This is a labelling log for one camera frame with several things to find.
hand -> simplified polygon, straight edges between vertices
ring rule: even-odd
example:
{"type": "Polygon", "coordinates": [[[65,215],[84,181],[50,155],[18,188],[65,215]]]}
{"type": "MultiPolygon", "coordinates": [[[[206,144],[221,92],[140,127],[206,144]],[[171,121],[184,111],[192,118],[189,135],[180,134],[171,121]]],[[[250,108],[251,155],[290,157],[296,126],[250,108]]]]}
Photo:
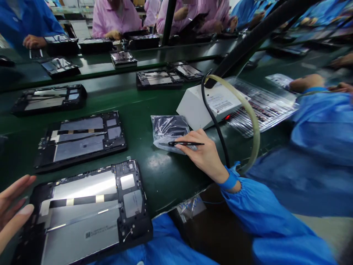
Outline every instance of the hand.
{"type": "Polygon", "coordinates": [[[300,25],[303,26],[309,23],[310,23],[310,18],[306,17],[306,18],[303,18],[303,20],[300,22],[300,25]]]}
{"type": "Polygon", "coordinates": [[[334,22],[340,20],[341,18],[342,18],[342,16],[336,17],[336,18],[334,18],[334,19],[331,21],[331,23],[334,23],[334,22]]]}
{"type": "MultiPolygon", "coordinates": [[[[176,141],[199,142],[205,145],[198,145],[197,151],[191,150],[187,146],[176,145],[175,147],[183,151],[195,165],[206,173],[213,181],[222,184],[229,178],[227,169],[223,166],[218,156],[216,144],[208,138],[204,130],[191,131],[184,137],[176,139],[176,141]]],[[[233,193],[241,189],[240,182],[230,191],[233,193]]]]}
{"type": "Polygon", "coordinates": [[[213,32],[214,33],[217,33],[217,34],[220,34],[222,33],[223,31],[223,25],[222,25],[222,22],[217,20],[214,25],[213,25],[213,32]]]}
{"type": "Polygon", "coordinates": [[[312,87],[324,87],[325,79],[318,74],[312,74],[292,81],[289,86],[291,91],[303,93],[312,87]]]}
{"type": "Polygon", "coordinates": [[[349,53],[346,56],[333,60],[330,65],[335,68],[340,68],[351,64],[353,64],[353,53],[349,53]]]}
{"type": "Polygon", "coordinates": [[[235,29],[237,28],[238,26],[238,17],[236,16],[235,18],[232,19],[231,21],[231,30],[230,30],[230,33],[233,33],[235,31],[235,29]]]}
{"type": "Polygon", "coordinates": [[[23,40],[23,46],[27,49],[41,49],[47,45],[45,38],[28,35],[23,40]]]}
{"type": "Polygon", "coordinates": [[[312,18],[309,22],[309,26],[315,25],[317,22],[317,18],[312,18]]]}
{"type": "Polygon", "coordinates": [[[341,82],[337,86],[331,86],[328,90],[332,92],[343,92],[343,93],[353,93],[353,86],[350,84],[341,82]]]}
{"type": "Polygon", "coordinates": [[[265,12],[261,12],[254,16],[253,20],[250,22],[250,27],[256,26],[265,17],[265,12]]]}
{"type": "Polygon", "coordinates": [[[35,180],[36,176],[25,175],[0,193],[0,254],[34,210],[34,206],[28,204],[17,212],[25,203],[26,198],[19,200],[11,209],[8,208],[35,180]]]}
{"type": "Polygon", "coordinates": [[[177,12],[174,13],[174,20],[181,21],[186,19],[188,16],[189,9],[187,7],[180,8],[177,12]]]}
{"type": "Polygon", "coordinates": [[[283,23],[279,28],[284,29],[288,25],[288,22],[283,23]]]}
{"type": "Polygon", "coordinates": [[[104,37],[114,40],[121,40],[122,34],[119,31],[109,31],[107,34],[104,35],[104,37]]]}

blue cuff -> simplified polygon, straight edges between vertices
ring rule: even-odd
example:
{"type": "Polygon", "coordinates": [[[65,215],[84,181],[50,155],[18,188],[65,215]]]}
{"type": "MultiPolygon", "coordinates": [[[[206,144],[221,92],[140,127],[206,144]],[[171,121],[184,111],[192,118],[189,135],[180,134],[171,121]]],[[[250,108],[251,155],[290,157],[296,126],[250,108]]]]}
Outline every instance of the blue cuff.
{"type": "Polygon", "coordinates": [[[317,87],[313,87],[313,88],[309,88],[309,89],[305,90],[303,94],[313,92],[313,91],[327,91],[327,89],[317,86],[317,87]]]}
{"type": "Polygon", "coordinates": [[[225,183],[218,184],[218,186],[220,186],[220,188],[222,190],[231,190],[236,185],[240,175],[239,175],[238,172],[235,171],[235,168],[239,164],[240,164],[239,161],[235,162],[234,166],[232,168],[230,168],[230,169],[228,169],[226,166],[224,166],[227,169],[228,173],[229,173],[229,178],[227,179],[227,181],[225,183]]]}

yellow tube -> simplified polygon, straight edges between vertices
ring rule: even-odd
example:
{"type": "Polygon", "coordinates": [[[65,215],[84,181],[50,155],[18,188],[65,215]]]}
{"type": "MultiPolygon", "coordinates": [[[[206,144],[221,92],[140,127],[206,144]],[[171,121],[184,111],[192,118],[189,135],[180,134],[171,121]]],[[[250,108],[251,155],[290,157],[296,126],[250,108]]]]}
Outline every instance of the yellow tube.
{"type": "Polygon", "coordinates": [[[253,150],[251,152],[249,162],[240,169],[240,173],[244,174],[255,163],[257,155],[258,155],[258,151],[260,149],[260,127],[258,125],[257,117],[255,115],[253,108],[249,104],[249,102],[242,96],[242,94],[238,90],[236,90],[234,88],[234,86],[232,86],[230,83],[228,83],[227,81],[225,81],[224,79],[222,79],[216,75],[208,75],[206,77],[206,82],[209,78],[216,80],[217,82],[219,82],[220,84],[222,84],[223,86],[228,88],[238,98],[238,100],[242,103],[243,107],[246,109],[248,115],[250,116],[250,120],[253,125],[253,132],[254,132],[253,150]]]}

clear plastic bag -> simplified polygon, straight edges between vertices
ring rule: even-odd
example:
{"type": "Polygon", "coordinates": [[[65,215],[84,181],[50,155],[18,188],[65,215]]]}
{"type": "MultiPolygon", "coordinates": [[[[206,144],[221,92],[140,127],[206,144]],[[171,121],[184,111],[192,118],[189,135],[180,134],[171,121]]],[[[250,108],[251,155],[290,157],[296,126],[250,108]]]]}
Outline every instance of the clear plastic bag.
{"type": "MultiPolygon", "coordinates": [[[[297,103],[286,99],[286,96],[284,96],[284,94],[291,95],[290,92],[283,91],[282,96],[278,96],[241,79],[227,78],[226,80],[237,90],[251,98],[249,103],[258,119],[260,132],[264,132],[287,119],[299,107],[297,103]]],[[[228,123],[245,138],[253,136],[253,126],[244,107],[240,107],[236,112],[233,112],[228,119],[228,123]]]]}
{"type": "Polygon", "coordinates": [[[160,149],[184,155],[178,148],[168,146],[168,143],[190,132],[186,118],[184,116],[151,116],[151,120],[153,144],[160,149]]]}
{"type": "Polygon", "coordinates": [[[294,81],[294,79],[283,75],[283,74],[273,74],[265,77],[267,81],[271,82],[280,88],[289,91],[289,84],[294,81]]]}

clear plastic tray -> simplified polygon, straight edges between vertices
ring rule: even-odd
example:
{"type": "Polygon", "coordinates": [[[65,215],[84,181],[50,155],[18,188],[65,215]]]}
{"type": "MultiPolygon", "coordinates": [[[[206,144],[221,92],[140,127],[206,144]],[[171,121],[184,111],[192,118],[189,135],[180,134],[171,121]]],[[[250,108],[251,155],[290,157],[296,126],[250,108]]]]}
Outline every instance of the clear plastic tray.
{"type": "MultiPolygon", "coordinates": [[[[294,101],[287,100],[241,79],[231,77],[227,81],[237,90],[251,98],[249,103],[258,118],[260,132],[264,132],[285,120],[299,107],[299,104],[294,101]]],[[[240,107],[236,112],[232,113],[228,123],[245,138],[253,136],[252,123],[244,107],[240,107]]]]}

